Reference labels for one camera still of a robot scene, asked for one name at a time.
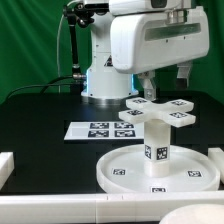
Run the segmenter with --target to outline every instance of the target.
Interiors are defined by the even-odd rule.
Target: white block
[[[95,195],[3,196],[0,223],[95,223],[95,208]]]
[[[12,152],[0,154],[0,189],[3,187],[10,174],[14,170],[14,159]]]
[[[224,183],[224,152],[220,148],[209,148],[208,158],[214,162],[220,171],[220,178]]]

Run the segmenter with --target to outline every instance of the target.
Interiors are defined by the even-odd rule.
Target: blue light
[[[132,77],[131,77],[131,89],[132,89],[132,92],[134,92],[135,91],[135,80],[134,80],[134,75],[132,74]]]

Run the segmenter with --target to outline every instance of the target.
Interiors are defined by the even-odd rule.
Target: black table
[[[195,103],[194,125],[172,128],[171,144],[207,154],[224,145],[224,105],[201,92],[161,92],[158,103],[173,99]],[[102,107],[67,94],[21,94],[0,106],[0,152],[14,152],[15,170],[0,195],[102,193],[96,163],[129,141],[64,142],[71,121],[117,121],[124,105]]]

